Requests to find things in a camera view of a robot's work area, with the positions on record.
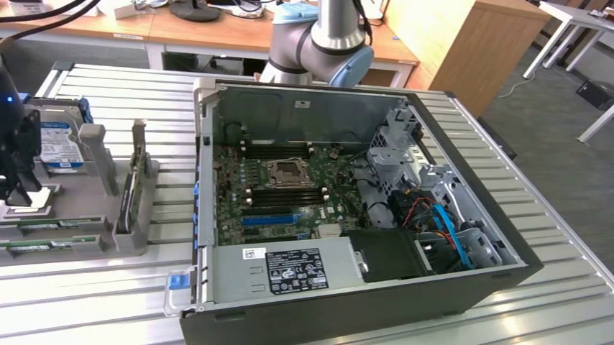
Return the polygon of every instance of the blue pcie slot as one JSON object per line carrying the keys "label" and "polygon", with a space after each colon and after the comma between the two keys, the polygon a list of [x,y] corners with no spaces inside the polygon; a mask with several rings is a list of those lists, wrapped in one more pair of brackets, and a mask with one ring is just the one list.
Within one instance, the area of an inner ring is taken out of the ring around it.
{"label": "blue pcie slot", "polygon": [[258,226],[258,225],[280,225],[292,224],[299,222],[300,214],[292,214],[288,216],[272,216],[272,217],[258,217],[258,218],[243,218],[240,225],[243,226]]}

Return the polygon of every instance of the blue hard drive label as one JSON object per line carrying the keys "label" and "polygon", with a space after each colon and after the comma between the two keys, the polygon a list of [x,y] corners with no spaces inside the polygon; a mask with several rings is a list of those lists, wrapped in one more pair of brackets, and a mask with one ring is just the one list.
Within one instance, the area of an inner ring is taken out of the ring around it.
{"label": "blue hard drive label", "polygon": [[267,270],[274,295],[328,288],[318,248],[267,253]]}
{"label": "blue hard drive label", "polygon": [[76,140],[67,122],[40,123],[40,160],[49,170],[69,172],[73,168],[83,167],[84,157]]}

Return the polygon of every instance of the desk leg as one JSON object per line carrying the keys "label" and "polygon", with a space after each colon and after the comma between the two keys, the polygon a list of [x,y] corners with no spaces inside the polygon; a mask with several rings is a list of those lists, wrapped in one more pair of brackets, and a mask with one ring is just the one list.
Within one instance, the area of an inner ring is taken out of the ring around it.
{"label": "desk leg", "polygon": [[579,59],[582,59],[583,54],[586,54],[589,49],[591,49],[593,45],[595,45],[595,43],[599,40],[599,38],[602,38],[603,33],[605,33],[605,31],[597,32],[595,36],[591,38],[591,40],[589,41],[586,46],[582,48],[581,52],[578,53],[578,56],[575,57],[575,59],[571,61],[571,63],[569,64],[567,68],[565,69],[567,72],[571,72],[571,70],[575,67],[575,64],[579,61]]}
{"label": "desk leg", "polygon": [[569,44],[571,43],[571,41],[575,38],[575,36],[578,36],[578,31],[579,31],[579,26],[575,25],[574,29],[569,33],[569,35],[565,38],[563,42],[558,46],[558,49],[554,51],[554,54],[550,56],[550,59],[547,59],[547,62],[544,63],[546,68],[552,67],[554,61],[556,61],[558,57],[563,53],[565,48],[569,46]]}
{"label": "desk leg", "polygon": [[412,65],[400,65],[399,67],[392,77],[391,88],[404,88],[404,84],[410,80],[411,71],[414,70]]}
{"label": "desk leg", "polygon": [[161,54],[164,53],[164,45],[160,43],[145,43],[147,58],[149,61],[149,69],[164,70],[164,63],[161,62]]}
{"label": "desk leg", "polygon": [[597,131],[607,124],[607,121],[614,117],[614,106],[610,106],[610,109],[606,110],[603,115],[597,119],[597,121],[591,124],[586,132],[578,137],[579,142],[586,143],[589,139],[591,139],[593,135],[595,135]]}
{"label": "desk leg", "polygon": [[569,23],[570,23],[569,21],[560,23],[556,31],[552,34],[552,37],[547,41],[547,43],[546,43],[544,47],[542,48],[539,54],[536,54],[536,58],[535,58],[534,62],[530,63],[527,71],[522,75],[524,79],[528,79],[530,76],[532,75],[532,73],[535,72],[535,70],[538,69],[538,66],[539,66],[542,60],[544,59],[547,52],[550,52],[550,49],[552,49],[554,45],[556,44],[558,39],[560,38],[560,36],[565,33],[565,30],[569,28]]}

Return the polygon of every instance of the slatted metal surface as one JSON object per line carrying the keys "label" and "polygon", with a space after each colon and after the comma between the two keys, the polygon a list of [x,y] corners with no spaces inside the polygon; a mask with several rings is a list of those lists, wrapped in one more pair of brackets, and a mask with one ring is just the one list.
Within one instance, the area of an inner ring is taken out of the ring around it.
{"label": "slatted metal surface", "polygon": [[[0,267],[0,344],[183,342],[177,320],[161,313],[161,295],[165,273],[189,264],[195,77],[192,73],[92,65],[76,65],[69,72],[49,74],[45,87],[52,94],[47,96],[88,97],[96,122],[107,127],[107,147],[116,159],[129,157],[131,120],[148,120],[148,151],[161,163],[149,245],[141,257]],[[544,268],[518,287],[491,295],[460,316],[318,344],[614,341],[610,273],[514,165],[494,149],[490,139],[483,137],[462,106],[443,93],[418,95]],[[424,143],[435,159],[443,159],[428,135]]]}

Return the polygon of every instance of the motherboard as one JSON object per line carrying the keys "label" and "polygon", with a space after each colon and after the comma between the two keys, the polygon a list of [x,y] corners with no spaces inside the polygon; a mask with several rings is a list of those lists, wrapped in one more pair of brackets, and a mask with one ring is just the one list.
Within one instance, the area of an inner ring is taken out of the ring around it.
{"label": "motherboard", "polygon": [[215,146],[219,245],[339,236],[368,225],[339,145]]}

